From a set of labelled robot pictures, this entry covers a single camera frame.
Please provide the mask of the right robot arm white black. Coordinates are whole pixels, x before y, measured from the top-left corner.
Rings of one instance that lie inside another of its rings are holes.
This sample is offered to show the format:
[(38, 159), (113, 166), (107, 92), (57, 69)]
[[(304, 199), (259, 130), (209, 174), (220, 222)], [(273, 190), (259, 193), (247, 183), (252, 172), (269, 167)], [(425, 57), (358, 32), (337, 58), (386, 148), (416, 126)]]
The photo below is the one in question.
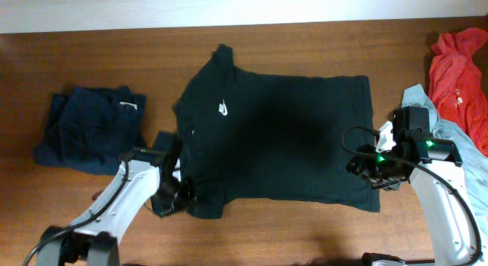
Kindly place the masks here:
[(461, 155), (454, 142), (433, 136), (428, 109), (397, 109), (371, 134), (376, 145), (355, 150), (347, 171), (374, 190), (411, 184), (429, 228), (432, 265), (485, 265), (487, 242), (469, 201)]

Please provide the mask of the black t-shirt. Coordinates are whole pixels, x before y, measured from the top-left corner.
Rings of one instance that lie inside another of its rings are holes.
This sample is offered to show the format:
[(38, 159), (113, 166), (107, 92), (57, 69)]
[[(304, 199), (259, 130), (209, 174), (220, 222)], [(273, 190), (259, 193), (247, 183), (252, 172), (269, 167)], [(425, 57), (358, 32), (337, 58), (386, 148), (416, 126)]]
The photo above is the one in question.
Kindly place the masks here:
[(364, 75), (263, 75), (220, 45), (175, 103), (182, 171), (194, 179), (192, 216), (219, 219), (241, 198), (312, 201), (378, 212), (380, 197), (347, 172), (371, 145), (373, 107)]

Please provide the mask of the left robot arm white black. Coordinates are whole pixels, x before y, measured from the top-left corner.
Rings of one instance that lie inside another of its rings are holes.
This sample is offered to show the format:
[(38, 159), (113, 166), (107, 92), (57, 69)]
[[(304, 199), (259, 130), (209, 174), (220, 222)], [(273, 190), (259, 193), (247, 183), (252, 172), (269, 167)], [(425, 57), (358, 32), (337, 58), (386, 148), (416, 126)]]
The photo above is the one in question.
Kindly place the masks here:
[(67, 227), (50, 226), (24, 259), (37, 265), (119, 265), (119, 244), (141, 207), (163, 218), (186, 210), (194, 201), (191, 178), (177, 176), (183, 143), (172, 137), (166, 151), (136, 147), (121, 157), (111, 183), (93, 204)]

